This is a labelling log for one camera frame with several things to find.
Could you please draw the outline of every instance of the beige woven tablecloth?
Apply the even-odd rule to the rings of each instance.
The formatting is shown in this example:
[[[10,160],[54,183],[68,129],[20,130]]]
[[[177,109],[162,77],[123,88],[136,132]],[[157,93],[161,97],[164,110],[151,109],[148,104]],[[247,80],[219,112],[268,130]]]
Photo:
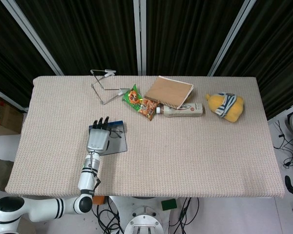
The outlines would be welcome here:
[[[283,196],[284,186],[255,78],[170,77],[194,84],[191,102],[207,107],[206,93],[229,92],[245,100],[237,123],[208,107],[202,117],[157,115],[150,122],[118,98],[101,105],[92,76],[39,77],[12,174],[11,194],[78,195],[88,126],[110,116],[123,120],[128,151],[104,156],[98,195],[123,196]],[[137,84],[143,95],[156,77],[115,76],[105,88]],[[108,100],[115,91],[99,94]]]

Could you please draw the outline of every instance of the robotic hand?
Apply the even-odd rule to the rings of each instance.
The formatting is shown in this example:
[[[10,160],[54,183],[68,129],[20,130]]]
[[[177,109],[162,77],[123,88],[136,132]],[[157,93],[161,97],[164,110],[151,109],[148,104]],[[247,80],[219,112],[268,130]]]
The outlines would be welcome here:
[[[110,131],[107,130],[108,117],[94,121],[89,133],[84,166],[78,183],[79,197],[70,199],[32,200],[18,196],[0,199],[0,234],[17,234],[20,217],[27,213],[33,222],[61,218],[64,214],[85,214],[92,208],[94,190],[100,180],[97,173],[100,154],[107,150]]]

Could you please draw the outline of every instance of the curtain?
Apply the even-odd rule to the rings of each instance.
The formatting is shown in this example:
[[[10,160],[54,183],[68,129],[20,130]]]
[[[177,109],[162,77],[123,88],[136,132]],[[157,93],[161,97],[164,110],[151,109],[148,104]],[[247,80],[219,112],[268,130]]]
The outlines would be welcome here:
[[[32,80],[42,75],[54,73],[0,2],[0,91],[27,107]]]
[[[258,0],[215,76],[257,77],[267,119],[293,105],[293,0]]]
[[[132,0],[16,0],[65,75],[136,75]]]
[[[148,0],[147,75],[206,76],[243,0]]]

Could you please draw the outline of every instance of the yellow plush toy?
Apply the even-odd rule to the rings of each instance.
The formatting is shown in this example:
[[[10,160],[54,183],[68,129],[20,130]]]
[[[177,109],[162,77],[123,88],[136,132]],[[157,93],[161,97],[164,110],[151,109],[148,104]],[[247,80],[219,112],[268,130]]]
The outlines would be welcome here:
[[[205,95],[211,111],[219,117],[234,123],[243,112],[243,98],[234,94],[219,93],[214,95]]]

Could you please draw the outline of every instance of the notebook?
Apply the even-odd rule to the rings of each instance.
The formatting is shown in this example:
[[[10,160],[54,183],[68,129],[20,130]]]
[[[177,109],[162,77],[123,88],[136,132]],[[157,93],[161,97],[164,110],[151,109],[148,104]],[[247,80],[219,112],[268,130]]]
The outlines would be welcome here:
[[[145,98],[179,109],[192,90],[193,84],[158,76]]]

